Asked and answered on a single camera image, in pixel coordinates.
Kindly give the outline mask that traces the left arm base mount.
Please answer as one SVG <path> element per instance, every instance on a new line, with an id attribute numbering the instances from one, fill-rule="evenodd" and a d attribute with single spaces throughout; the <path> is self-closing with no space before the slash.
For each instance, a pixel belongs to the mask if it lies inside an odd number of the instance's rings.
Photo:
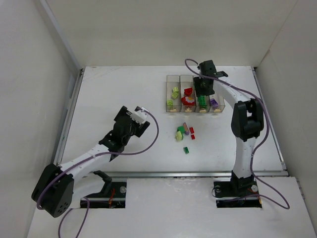
<path id="1" fill-rule="evenodd" d="M 104 185 L 100 192 L 87 195 L 90 209 L 124 209 L 126 206 L 127 181 L 113 181 Z"/>

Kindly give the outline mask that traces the red flower lego piece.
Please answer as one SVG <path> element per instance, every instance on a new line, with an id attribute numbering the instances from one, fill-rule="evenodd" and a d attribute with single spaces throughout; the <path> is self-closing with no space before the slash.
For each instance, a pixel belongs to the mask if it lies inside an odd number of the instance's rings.
<path id="1" fill-rule="evenodd" d="M 182 97 L 181 102 L 185 106 L 194 106 L 195 105 L 195 99 L 192 97 L 188 97 L 188 96 Z"/>

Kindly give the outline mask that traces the green purple yellow lego cluster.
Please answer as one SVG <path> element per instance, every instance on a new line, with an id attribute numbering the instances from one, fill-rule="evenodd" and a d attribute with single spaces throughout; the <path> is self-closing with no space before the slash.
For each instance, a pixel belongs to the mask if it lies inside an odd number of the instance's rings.
<path id="1" fill-rule="evenodd" d="M 184 138 L 184 135 L 189 135 L 190 130 L 187 124 L 184 122 L 181 126 L 179 126 L 176 130 L 175 139 L 176 141 L 181 141 Z"/>

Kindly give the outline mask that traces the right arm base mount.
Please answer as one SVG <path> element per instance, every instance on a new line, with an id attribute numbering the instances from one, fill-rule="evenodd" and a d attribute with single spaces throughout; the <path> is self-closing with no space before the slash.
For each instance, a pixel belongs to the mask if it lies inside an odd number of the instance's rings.
<path id="1" fill-rule="evenodd" d="M 216 198 L 217 208 L 262 208 L 256 181 L 241 188 L 231 181 L 215 180 L 213 185 L 212 195 Z"/>

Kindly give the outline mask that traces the red round lego piece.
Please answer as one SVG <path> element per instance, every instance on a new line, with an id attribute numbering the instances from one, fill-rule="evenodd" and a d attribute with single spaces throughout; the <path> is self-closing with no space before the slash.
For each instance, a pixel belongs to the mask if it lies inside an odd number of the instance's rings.
<path id="1" fill-rule="evenodd" d="M 185 96 L 191 97 L 192 94 L 193 94 L 193 88 L 192 87 L 184 89 L 184 95 Z"/>

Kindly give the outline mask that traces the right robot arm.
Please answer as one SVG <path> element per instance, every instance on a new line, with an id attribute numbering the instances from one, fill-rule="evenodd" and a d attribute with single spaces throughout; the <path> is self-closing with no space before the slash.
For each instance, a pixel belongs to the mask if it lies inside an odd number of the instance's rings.
<path id="1" fill-rule="evenodd" d="M 227 196 L 237 196 L 251 188 L 254 175 L 251 172 L 252 152 L 256 139 L 264 128 L 264 114 L 260 102 L 232 85 L 228 74 L 216 70 L 212 60 L 198 64 L 200 75 L 194 77 L 196 95 L 223 97 L 233 109 L 231 130 L 236 138 L 236 159 L 229 182 L 216 182 L 215 186 Z"/>

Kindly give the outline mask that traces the purple lego piece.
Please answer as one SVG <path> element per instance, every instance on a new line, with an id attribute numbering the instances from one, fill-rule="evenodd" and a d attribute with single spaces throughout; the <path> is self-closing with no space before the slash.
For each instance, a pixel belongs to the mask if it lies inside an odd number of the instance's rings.
<path id="1" fill-rule="evenodd" d="M 219 104 L 218 102 L 214 99 L 214 98 L 211 98 L 210 99 L 210 104 L 213 108 L 218 108 L 219 107 Z"/>

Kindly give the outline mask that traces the small green lego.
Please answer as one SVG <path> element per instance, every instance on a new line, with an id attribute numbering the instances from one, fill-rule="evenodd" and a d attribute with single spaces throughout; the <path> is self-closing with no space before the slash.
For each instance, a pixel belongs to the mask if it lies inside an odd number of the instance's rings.
<path id="1" fill-rule="evenodd" d="M 199 105 L 200 105 L 200 103 L 203 103 L 203 104 L 207 105 L 205 96 L 199 96 L 198 97 L 198 102 L 199 102 Z"/>
<path id="2" fill-rule="evenodd" d="M 189 149 L 188 149 L 188 147 L 184 147 L 183 149 L 184 149 L 184 152 L 185 152 L 186 154 L 188 154 L 188 153 L 189 153 Z"/>

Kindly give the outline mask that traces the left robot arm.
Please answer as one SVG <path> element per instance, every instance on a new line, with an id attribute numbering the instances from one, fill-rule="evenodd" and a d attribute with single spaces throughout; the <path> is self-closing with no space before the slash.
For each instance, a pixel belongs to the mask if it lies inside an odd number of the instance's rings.
<path id="1" fill-rule="evenodd" d="M 119 155 L 126 156 L 124 149 L 130 138 L 141 137 L 150 126 L 149 115 L 143 107 L 131 112 L 123 106 L 114 118 L 112 130 L 92 149 L 67 163 L 47 165 L 31 195 L 37 209 L 45 210 L 54 218 L 61 216 L 72 202 L 76 183 L 89 173 L 98 174 L 100 166 Z"/>

